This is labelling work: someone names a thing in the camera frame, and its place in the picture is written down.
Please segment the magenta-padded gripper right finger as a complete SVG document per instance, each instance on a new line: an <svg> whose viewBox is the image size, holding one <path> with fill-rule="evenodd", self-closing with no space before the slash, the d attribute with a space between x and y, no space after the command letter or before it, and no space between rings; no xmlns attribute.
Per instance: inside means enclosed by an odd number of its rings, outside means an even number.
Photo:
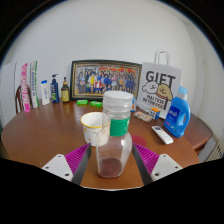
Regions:
<svg viewBox="0 0 224 224"><path fill-rule="evenodd" d="M136 160L144 185L164 178L182 169L169 155L158 155L144 146L133 144L133 156Z"/></svg>

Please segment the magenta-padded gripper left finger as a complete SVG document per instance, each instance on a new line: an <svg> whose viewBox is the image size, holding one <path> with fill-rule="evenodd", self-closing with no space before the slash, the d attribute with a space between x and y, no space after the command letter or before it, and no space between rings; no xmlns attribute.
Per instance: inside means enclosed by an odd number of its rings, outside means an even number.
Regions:
<svg viewBox="0 0 224 224"><path fill-rule="evenodd" d="M80 185L91 153L91 144L88 143L67 155L57 154L42 169L76 185Z"/></svg>

